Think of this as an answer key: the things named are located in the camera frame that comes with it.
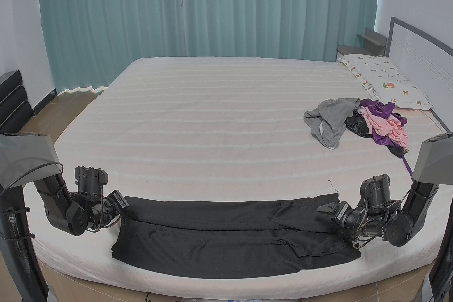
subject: gray towel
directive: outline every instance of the gray towel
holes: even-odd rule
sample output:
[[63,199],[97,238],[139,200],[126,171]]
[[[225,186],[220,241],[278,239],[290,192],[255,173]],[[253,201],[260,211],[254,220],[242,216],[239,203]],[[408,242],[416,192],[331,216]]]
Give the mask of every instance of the gray towel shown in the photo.
[[344,121],[359,109],[359,105],[359,98],[330,98],[322,101],[313,111],[305,112],[303,121],[323,146],[335,148],[346,130]]

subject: gray headboard frame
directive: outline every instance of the gray headboard frame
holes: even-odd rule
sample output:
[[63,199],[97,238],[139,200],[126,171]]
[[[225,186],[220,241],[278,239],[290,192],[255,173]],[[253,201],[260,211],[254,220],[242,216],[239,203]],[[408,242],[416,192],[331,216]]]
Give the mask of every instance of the gray headboard frame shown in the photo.
[[[390,20],[390,30],[389,30],[389,39],[387,42],[387,49],[386,49],[386,56],[388,57],[390,54],[390,47],[392,45],[392,35],[393,35],[393,27],[395,24],[398,24],[401,27],[404,27],[408,29],[409,31],[419,35],[420,37],[428,40],[430,43],[433,43],[436,45],[438,48],[442,49],[444,52],[448,53],[449,55],[453,56],[453,49],[450,48],[448,45],[445,43],[441,42],[439,39],[434,38],[432,35],[429,35],[428,33],[425,33],[423,30],[420,30],[419,28],[414,27],[413,25],[410,25],[406,22],[403,22],[402,20],[399,20],[396,17],[392,17]],[[442,125],[442,127],[447,131],[451,132],[449,128],[445,125],[445,123],[439,118],[439,116],[431,110],[433,113],[433,116],[439,121],[439,123]]]

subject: pink cloth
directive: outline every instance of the pink cloth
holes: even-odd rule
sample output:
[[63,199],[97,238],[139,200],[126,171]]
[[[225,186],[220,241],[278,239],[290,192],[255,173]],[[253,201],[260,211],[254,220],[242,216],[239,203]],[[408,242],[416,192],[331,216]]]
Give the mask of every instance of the pink cloth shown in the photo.
[[378,135],[387,136],[399,146],[407,147],[407,134],[399,119],[392,115],[387,119],[375,116],[371,114],[368,107],[360,107],[358,113],[365,119],[369,134],[372,134],[374,129]]

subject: floral pillowcase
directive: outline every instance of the floral pillowcase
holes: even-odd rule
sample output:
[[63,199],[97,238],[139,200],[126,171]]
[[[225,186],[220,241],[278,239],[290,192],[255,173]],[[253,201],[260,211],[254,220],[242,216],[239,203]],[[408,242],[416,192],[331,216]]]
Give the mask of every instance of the floral pillowcase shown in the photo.
[[426,95],[387,57],[348,54],[338,61],[348,67],[373,99],[393,102],[399,108],[431,109]]

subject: mattress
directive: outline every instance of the mattress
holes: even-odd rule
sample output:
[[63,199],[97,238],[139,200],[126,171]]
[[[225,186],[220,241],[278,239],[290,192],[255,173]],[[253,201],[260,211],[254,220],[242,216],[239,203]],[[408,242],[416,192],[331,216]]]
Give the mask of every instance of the mattress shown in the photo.
[[[360,183],[387,173],[391,196],[411,185],[403,162],[386,147],[350,131],[323,147],[303,113],[328,98],[368,98],[340,63],[261,58],[149,58],[130,64],[55,144],[72,170],[102,168],[104,195],[153,200],[253,201],[334,192],[356,205]],[[408,119],[407,161],[423,140],[441,133],[431,113],[399,110]],[[397,248],[374,240],[362,257],[294,274],[249,279],[196,279],[159,274],[111,257],[118,225],[74,237],[53,228],[32,186],[24,190],[37,256],[55,270],[114,286],[189,298],[305,298],[375,282],[433,261],[453,194],[440,186],[423,229]]]

